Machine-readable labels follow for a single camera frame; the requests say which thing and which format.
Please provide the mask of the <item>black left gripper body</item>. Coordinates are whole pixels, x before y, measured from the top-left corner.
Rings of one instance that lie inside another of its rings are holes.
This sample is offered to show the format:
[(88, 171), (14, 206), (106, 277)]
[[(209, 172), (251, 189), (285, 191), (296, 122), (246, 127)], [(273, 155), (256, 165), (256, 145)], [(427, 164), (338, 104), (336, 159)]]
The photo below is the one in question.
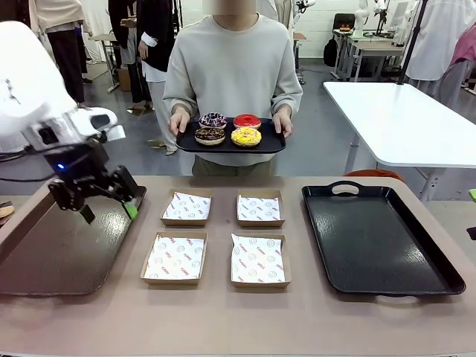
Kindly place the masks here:
[(68, 189), (76, 191), (85, 200), (102, 195), (98, 183), (109, 157), (101, 143), (90, 140), (53, 149), (45, 153), (44, 158), (56, 175), (54, 180), (65, 182)]

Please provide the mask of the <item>person's right hand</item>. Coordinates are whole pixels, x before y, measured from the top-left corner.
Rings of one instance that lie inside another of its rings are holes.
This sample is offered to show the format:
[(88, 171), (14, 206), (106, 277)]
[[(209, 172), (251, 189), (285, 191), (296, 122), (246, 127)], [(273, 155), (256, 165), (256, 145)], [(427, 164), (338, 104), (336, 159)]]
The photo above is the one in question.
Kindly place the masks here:
[(190, 114), (186, 110), (179, 108), (170, 117), (170, 132), (177, 137), (183, 134), (190, 121)]

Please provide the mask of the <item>person's left hand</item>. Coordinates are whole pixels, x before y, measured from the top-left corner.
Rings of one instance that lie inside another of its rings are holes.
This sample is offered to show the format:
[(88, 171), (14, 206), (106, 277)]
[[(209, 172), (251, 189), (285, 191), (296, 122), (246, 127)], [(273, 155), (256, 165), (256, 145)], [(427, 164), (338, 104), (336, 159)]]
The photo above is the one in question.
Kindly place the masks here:
[(292, 134), (291, 112), (287, 108), (280, 109), (274, 114), (273, 123), (277, 134), (282, 134), (284, 138), (288, 138)]

